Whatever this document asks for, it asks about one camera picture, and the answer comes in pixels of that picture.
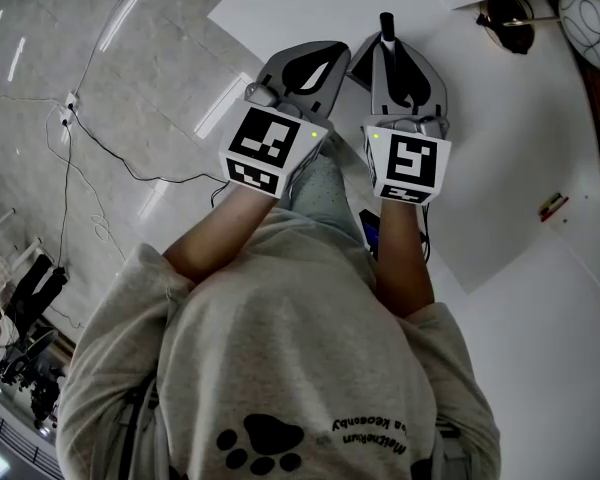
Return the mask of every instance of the tiled floor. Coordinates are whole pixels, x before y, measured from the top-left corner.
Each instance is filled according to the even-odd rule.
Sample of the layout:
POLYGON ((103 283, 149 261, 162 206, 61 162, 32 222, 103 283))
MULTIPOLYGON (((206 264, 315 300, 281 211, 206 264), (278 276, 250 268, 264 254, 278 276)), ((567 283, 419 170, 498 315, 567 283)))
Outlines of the tiled floor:
MULTIPOLYGON (((220 0, 139 0, 106 51, 94 50, 124 1, 0 0, 0 96, 12 98, 0 97, 0 214, 17 210, 0 233, 5 253, 40 237, 57 261, 60 247, 66 164, 47 148, 45 123, 58 155, 67 157, 69 143, 56 104, 25 99, 64 102, 79 88, 82 123, 142 177, 221 177, 217 133, 202 140, 194 130, 227 86, 241 73, 255 78, 261 62, 207 19, 220 0)), ((69 175, 62 263, 70 283, 53 305, 67 318, 51 310, 45 316, 77 340, 123 255, 140 241, 166 248, 210 210, 220 184, 136 181, 76 125, 71 135, 72 164, 81 172, 69 175)), ((351 171, 358 175, 366 177, 366 169, 351 171)), ((347 188, 357 212, 365 197, 347 188)))

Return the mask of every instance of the electrical outlet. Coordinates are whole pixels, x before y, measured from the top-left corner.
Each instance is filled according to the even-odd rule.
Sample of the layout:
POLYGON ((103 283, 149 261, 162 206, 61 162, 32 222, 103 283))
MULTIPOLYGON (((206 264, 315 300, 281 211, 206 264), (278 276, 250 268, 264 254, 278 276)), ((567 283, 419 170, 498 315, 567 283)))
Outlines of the electrical outlet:
POLYGON ((60 114, 60 123, 64 123, 66 120, 67 126, 73 122, 74 118, 73 112, 69 109, 69 105, 73 105, 73 112, 78 111, 78 98, 72 92, 67 95, 67 99, 64 102, 64 109, 60 114))

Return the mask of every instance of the paw print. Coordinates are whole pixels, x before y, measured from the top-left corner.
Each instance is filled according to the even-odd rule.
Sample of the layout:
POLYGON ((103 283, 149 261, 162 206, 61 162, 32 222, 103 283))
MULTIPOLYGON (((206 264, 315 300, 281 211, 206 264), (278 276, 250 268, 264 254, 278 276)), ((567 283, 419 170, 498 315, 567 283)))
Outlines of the paw print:
MULTIPOLYGON (((271 455, 279 455, 298 446, 304 439, 304 431, 295 425, 287 425, 267 414, 250 414, 244 419, 244 428, 249 434, 253 450, 260 455, 251 463, 254 475, 264 476, 276 466, 271 455)), ((229 429, 218 436, 217 445, 222 451, 228 451, 226 465, 229 469, 239 469, 249 460, 249 454, 243 448, 236 448, 238 434, 229 429)), ((302 459, 295 453, 285 453, 280 458, 280 467, 287 472, 298 469, 302 459)))

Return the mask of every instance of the round white object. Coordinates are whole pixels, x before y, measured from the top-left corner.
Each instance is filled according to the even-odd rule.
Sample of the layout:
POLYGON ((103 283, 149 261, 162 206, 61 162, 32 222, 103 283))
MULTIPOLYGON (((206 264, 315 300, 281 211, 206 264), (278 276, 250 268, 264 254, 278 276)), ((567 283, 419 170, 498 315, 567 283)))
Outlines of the round white object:
POLYGON ((559 8, 573 47, 600 69, 600 0, 560 0, 559 8))

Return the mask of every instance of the gray sweatshirt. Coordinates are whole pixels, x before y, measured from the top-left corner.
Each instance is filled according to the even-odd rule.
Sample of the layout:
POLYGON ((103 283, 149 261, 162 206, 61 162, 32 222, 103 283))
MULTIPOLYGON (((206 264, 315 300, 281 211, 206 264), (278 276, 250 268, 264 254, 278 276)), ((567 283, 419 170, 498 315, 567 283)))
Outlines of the gray sweatshirt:
POLYGON ((284 210, 195 287, 137 248, 62 391, 65 477, 95 476, 102 420, 157 371, 169 463, 190 480, 409 479, 414 463, 441 460, 436 423, 459 430, 472 478, 497 478, 498 430, 453 317, 439 303, 394 317, 374 296, 372 262, 340 231, 284 210))

